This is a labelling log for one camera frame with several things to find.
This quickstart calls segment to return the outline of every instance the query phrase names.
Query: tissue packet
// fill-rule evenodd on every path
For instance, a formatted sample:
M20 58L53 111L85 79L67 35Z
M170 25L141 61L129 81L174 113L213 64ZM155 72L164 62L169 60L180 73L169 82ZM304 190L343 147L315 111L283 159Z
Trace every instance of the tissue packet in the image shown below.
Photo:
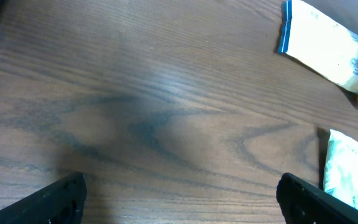
M324 191L358 210L358 142L331 130Z
M358 35L300 0L285 2L283 11L278 52L358 94Z

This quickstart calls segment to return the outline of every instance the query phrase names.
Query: white and teal packet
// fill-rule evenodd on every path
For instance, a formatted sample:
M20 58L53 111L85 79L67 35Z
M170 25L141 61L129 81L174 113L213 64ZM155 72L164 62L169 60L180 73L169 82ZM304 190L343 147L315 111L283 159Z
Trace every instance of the white and teal packet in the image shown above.
M331 130L324 191L358 210L358 142Z
M300 0L285 2L283 12L278 53L358 94L358 35Z

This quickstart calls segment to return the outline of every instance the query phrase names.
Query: wood grain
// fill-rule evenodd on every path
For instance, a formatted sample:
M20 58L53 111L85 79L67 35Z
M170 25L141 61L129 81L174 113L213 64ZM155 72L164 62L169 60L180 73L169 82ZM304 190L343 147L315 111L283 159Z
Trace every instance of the wood grain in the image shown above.
M358 1L306 2L358 33ZM281 175L318 185L358 110L275 53L281 5L5 0L0 209L75 170L83 223L283 223Z

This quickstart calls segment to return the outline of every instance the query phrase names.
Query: white plastic packet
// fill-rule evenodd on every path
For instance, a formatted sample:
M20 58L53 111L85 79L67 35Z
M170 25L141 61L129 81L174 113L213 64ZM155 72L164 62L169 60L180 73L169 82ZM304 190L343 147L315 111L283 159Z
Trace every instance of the white plastic packet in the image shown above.
M358 35L313 6L299 0L284 3L278 52L358 94Z
M328 141L324 191L358 209L358 142L335 130Z

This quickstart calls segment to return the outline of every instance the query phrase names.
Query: plastic packaging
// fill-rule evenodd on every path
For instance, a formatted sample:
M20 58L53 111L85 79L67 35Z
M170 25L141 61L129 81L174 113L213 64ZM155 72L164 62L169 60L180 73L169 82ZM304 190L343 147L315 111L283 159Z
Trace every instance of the plastic packaging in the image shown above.
M278 52L358 94L358 35L303 1L287 1L283 7Z
M358 209L358 142L335 130L328 141L324 191Z

